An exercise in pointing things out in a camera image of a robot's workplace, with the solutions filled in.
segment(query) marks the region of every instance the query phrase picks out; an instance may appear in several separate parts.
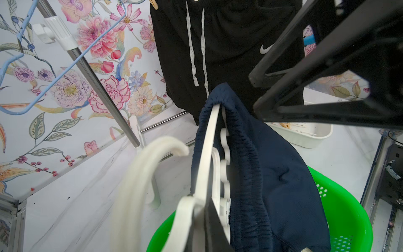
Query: floral wallpaper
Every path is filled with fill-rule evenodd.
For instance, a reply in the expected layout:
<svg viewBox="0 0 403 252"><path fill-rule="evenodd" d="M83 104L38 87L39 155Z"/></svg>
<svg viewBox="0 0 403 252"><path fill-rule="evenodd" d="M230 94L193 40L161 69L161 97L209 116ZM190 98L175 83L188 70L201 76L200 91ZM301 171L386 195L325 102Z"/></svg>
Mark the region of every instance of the floral wallpaper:
<svg viewBox="0 0 403 252"><path fill-rule="evenodd" d="M307 26L303 31L303 36L310 35L313 35L312 28ZM315 48L316 44L305 46L305 56ZM346 71L341 75L319 78L306 87L350 101L362 100L370 94L369 83L352 71Z"/></svg>
<svg viewBox="0 0 403 252"><path fill-rule="evenodd" d="M31 0L0 2L0 64L19 53L16 33ZM154 39L149 2L49 0L85 50L122 16L120 23L86 54L86 59L129 123L144 123L168 108ZM57 43L44 44L32 24L44 23L36 9L23 36L25 56L7 69L0 106L20 111L72 63ZM66 73L26 114L0 112L0 194L23 200L51 183L123 132L77 66Z"/></svg>

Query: white plastic hanger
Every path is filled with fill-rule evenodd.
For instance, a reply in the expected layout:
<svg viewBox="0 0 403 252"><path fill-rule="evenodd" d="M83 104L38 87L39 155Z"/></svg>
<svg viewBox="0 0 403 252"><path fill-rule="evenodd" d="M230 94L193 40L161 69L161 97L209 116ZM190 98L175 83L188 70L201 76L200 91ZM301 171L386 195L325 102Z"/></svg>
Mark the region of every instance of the white plastic hanger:
<svg viewBox="0 0 403 252"><path fill-rule="evenodd" d="M140 251L140 225L146 191L160 159L168 152L189 155L189 148L174 137L160 137L145 147L122 180L112 211L111 250Z"/></svg>
<svg viewBox="0 0 403 252"><path fill-rule="evenodd" d="M211 156L213 157L214 172L212 198L214 206L216 207L217 213L220 217L221 223L224 227L224 232L229 241L230 230L228 225L228 218L231 200L229 198L229 182L226 179L226 165L230 162L230 156L229 148L226 142L226 137L228 133L226 128L221 129L221 144L224 148L224 152L226 153L226 159L220 161L218 150L213 147L219 111L220 104L214 105L207 124L203 149L201 151L199 170L197 173L195 193L192 196L182 197L182 199L179 201L171 232L165 243L164 248L162 249L162 252L183 251L186 246L192 224L194 227L192 251L205 251L204 207L207 200L207 188ZM218 176L220 176L221 181L223 181L224 183L224 195L227 196L227 198L220 198L221 186L218 181Z"/></svg>
<svg viewBox="0 0 403 252"><path fill-rule="evenodd" d="M221 144L225 159L220 160L218 150L213 147L217 118L220 105L214 105L207 125L206 136L201 152L196 191L193 196L182 197L178 203L174 223L163 252L181 252L184 250L189 231L194 225L192 251L205 251L204 207L207 200L208 177L211 157L213 157L212 198L227 240L230 239L229 208L231 204L230 187L226 178L226 166L230 163L229 148L226 141L228 131L221 129ZM149 181L160 159L171 151L177 156L189 154L188 147L174 137L160 137L146 146L130 165L122 180L119 195L112 212L111 249L116 252L139 251L140 224ZM224 198L220 197L220 181L224 183Z"/></svg>

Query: white marble floor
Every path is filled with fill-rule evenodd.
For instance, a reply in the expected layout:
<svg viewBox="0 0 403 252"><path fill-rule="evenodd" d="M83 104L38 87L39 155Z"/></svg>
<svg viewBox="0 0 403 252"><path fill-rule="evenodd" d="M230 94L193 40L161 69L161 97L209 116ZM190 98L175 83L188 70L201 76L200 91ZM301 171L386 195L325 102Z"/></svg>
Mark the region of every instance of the white marble floor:
<svg viewBox="0 0 403 252"><path fill-rule="evenodd" d="M308 89L304 97L315 103L337 101L333 96ZM170 108L148 125L179 111ZM185 115L147 131L145 138L150 143L158 136L172 135L186 143L194 139L196 131L192 116ZM379 140L377 129L335 125L332 136L318 147L294 147L307 165L360 200ZM111 251L110 208L136 152L124 137L29 197L24 251ZM155 230L175 210L180 198L190 192L191 155L192 150L188 157L171 157L157 169L161 206L144 210L141 251L146 250Z"/></svg>

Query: black sweatpants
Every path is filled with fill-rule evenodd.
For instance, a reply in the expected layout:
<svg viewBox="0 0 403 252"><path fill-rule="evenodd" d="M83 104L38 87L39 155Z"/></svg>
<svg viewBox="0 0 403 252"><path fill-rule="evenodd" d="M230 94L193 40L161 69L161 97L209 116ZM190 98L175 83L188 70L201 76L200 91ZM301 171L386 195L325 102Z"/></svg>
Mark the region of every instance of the black sweatpants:
<svg viewBox="0 0 403 252"><path fill-rule="evenodd" d="M173 102L198 121L207 99L207 76L209 92L217 85L227 82L252 113L254 102L266 90L254 88L248 75L264 56L260 52L261 48L266 49L276 41L302 3L298 0L156 1L159 9L155 10L150 5L150 13L161 69L168 95ZM192 74L187 15L190 18L198 86L195 86ZM205 37L204 57L202 32ZM301 36L281 55L269 72L289 69L302 58ZM283 105L299 104L303 104L302 92Z"/></svg>

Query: black machine part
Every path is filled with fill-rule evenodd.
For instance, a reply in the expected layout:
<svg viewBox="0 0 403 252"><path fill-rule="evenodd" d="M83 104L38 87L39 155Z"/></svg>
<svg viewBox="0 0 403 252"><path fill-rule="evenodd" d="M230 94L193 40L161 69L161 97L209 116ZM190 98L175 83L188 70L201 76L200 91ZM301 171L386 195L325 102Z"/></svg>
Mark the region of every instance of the black machine part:
<svg viewBox="0 0 403 252"><path fill-rule="evenodd" d="M307 26L317 47L291 69L270 66ZM360 101L280 106L320 77L352 70L370 83ZM403 129L403 1L310 0L249 75L270 88L254 104L266 122L323 122Z"/></svg>
<svg viewBox="0 0 403 252"><path fill-rule="evenodd" d="M403 147L393 144L386 161L376 194L403 210Z"/></svg>

